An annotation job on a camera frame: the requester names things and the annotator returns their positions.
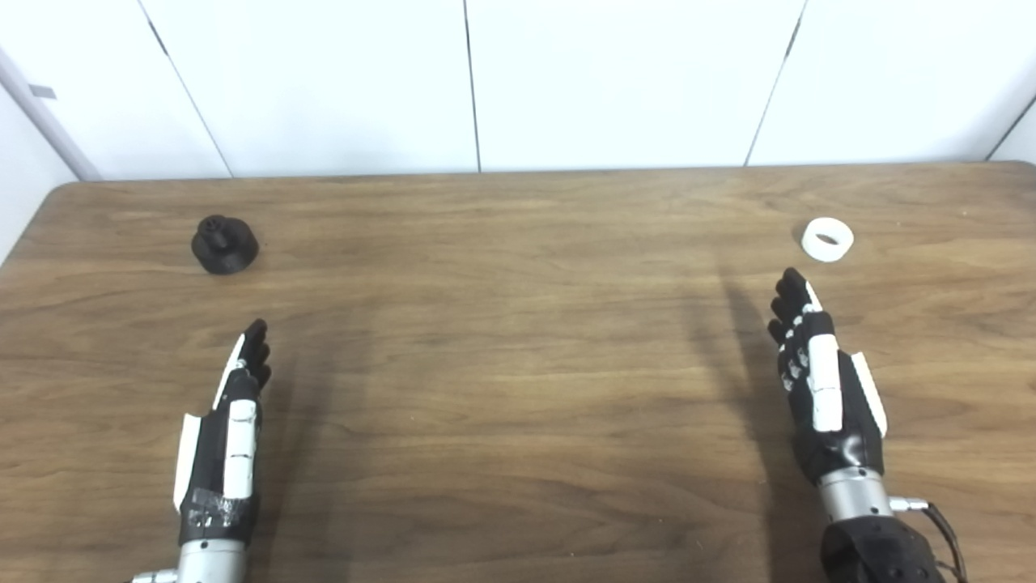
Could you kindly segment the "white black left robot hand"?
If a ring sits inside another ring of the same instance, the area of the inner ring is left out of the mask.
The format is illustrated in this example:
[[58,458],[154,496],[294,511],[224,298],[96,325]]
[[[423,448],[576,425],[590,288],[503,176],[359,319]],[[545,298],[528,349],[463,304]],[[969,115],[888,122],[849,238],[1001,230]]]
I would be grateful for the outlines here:
[[259,512],[255,480],[263,412],[261,396],[271,377],[266,321],[238,336],[223,366],[210,410],[182,424],[173,503],[179,546],[196,540],[248,545]]

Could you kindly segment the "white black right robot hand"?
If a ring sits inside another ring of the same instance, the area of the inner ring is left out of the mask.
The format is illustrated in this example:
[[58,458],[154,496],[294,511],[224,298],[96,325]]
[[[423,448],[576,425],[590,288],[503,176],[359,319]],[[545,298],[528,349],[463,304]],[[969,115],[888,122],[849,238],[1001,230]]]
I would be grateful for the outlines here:
[[792,451],[807,480],[850,468],[885,472],[883,403],[864,355],[844,351],[831,314],[795,268],[775,284],[767,332],[792,409]]

